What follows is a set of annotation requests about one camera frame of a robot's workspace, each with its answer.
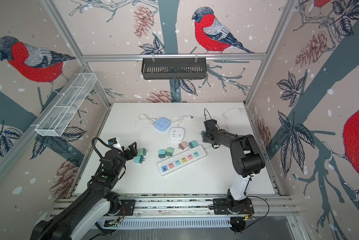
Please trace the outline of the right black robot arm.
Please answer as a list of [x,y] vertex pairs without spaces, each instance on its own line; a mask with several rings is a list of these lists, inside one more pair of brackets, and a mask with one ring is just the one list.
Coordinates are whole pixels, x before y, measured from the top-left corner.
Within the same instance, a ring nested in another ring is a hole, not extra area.
[[225,146],[230,150],[232,166],[236,172],[233,184],[227,190],[227,209],[233,214],[253,214],[252,202],[247,196],[249,183],[265,167],[259,146],[253,135],[237,135],[219,129],[214,119],[203,122],[205,131],[202,141],[214,149]]

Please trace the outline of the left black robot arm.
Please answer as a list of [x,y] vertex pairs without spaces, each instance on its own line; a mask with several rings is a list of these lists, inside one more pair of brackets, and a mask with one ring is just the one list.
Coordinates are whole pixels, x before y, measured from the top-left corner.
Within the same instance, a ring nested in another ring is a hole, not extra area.
[[105,215],[116,216],[117,223],[121,223],[133,214],[135,201],[120,201],[113,188],[124,176],[126,162],[138,155],[137,143],[127,149],[117,149],[116,143],[115,138],[108,143],[98,137],[92,139],[100,164],[86,190],[51,220],[37,223],[32,240],[80,240]]

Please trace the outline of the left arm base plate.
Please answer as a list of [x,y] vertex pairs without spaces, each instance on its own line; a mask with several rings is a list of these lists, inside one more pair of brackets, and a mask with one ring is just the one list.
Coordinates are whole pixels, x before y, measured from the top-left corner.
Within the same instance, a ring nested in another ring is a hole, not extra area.
[[135,200],[112,200],[108,216],[132,216],[135,210]]

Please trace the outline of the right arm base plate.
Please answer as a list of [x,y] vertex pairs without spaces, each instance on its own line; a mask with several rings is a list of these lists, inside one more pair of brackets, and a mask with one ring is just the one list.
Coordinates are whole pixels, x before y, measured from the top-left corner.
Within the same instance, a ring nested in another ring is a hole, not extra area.
[[240,201],[233,200],[231,197],[226,197],[225,199],[213,199],[212,205],[209,205],[208,207],[210,210],[214,211],[215,215],[254,214],[254,209],[250,198],[245,198]]

